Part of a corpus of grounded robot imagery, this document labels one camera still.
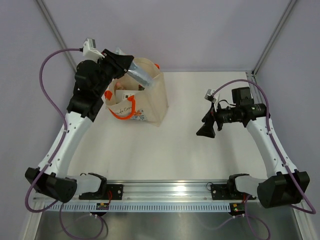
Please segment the green bottle red cap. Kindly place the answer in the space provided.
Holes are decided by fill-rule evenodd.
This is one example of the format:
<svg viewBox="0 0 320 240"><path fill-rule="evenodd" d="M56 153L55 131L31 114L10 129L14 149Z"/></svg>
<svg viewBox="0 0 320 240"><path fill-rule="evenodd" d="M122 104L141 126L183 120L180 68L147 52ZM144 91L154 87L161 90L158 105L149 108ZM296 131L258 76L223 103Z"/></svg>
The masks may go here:
<svg viewBox="0 0 320 240"><path fill-rule="evenodd" d="M141 86L141 85L139 85L139 87L138 87L138 90L139 91L143 91L145 88L143 87L143 86Z"/></svg>

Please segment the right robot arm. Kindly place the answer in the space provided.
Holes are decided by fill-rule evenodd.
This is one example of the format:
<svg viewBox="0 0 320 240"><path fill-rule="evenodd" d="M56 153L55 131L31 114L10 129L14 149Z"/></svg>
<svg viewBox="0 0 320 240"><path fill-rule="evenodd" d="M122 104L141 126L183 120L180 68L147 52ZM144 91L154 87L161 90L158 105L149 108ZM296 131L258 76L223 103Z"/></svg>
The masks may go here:
<svg viewBox="0 0 320 240"><path fill-rule="evenodd" d="M235 88L231 93L233 103L222 108L218 96L211 89L206 92L204 98L211 102L211 107L196 135L214 138L214 125L220 131L224 124L242 123L260 152L267 178L254 178L247 173L230 175L223 185L211 184L212 198L238 200L251 195L252 199L258 198L264 208L300 203L310 177L307 172L299 171L284 151L267 116L266 105L254 102L249 87Z"/></svg>

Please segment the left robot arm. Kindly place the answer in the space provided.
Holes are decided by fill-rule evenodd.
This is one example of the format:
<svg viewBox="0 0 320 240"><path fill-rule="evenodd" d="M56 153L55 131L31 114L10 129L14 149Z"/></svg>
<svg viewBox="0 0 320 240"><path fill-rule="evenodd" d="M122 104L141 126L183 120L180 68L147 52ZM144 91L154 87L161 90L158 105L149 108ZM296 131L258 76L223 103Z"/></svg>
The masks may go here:
<svg viewBox="0 0 320 240"><path fill-rule="evenodd" d="M128 72L133 60L132 55L105 49L97 60L86 59L77 65L73 95L66 114L61 115L62 127L39 165L25 172L30 189L61 203L75 195L91 194L98 200L107 195L105 177L96 173L69 176L68 169L82 137L102 108L102 96L112 80Z"/></svg>

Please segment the peach bottle pink cap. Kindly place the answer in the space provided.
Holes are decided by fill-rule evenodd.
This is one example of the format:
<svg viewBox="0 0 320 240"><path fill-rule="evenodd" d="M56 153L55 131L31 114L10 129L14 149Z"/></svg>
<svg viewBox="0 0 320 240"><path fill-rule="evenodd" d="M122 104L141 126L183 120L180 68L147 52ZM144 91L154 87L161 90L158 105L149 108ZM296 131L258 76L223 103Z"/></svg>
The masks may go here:
<svg viewBox="0 0 320 240"><path fill-rule="evenodd" d="M114 90L117 91L117 90L125 90L126 88L120 83L120 82L117 82L115 84L115 87L114 87Z"/></svg>

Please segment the white bottle black cap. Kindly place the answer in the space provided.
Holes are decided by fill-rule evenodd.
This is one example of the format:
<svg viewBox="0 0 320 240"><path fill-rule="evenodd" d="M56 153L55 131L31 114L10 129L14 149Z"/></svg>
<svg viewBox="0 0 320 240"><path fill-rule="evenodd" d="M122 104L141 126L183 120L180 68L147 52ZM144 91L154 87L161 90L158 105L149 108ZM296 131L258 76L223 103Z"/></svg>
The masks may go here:
<svg viewBox="0 0 320 240"><path fill-rule="evenodd" d="M120 99L123 101L123 100L126 100L128 99L129 97L139 93L140 91L139 90L121 90L121 93L120 93Z"/></svg>

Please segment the silver tube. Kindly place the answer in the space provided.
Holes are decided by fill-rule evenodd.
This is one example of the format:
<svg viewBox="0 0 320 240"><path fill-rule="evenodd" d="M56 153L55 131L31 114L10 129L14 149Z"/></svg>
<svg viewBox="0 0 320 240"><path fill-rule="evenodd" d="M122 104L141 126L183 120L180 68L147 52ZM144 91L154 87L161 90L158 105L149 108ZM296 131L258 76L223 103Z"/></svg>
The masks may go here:
<svg viewBox="0 0 320 240"><path fill-rule="evenodd" d="M154 85L153 78L133 60L127 69L125 76L118 80L127 90L140 90L141 87L150 88Z"/></svg>

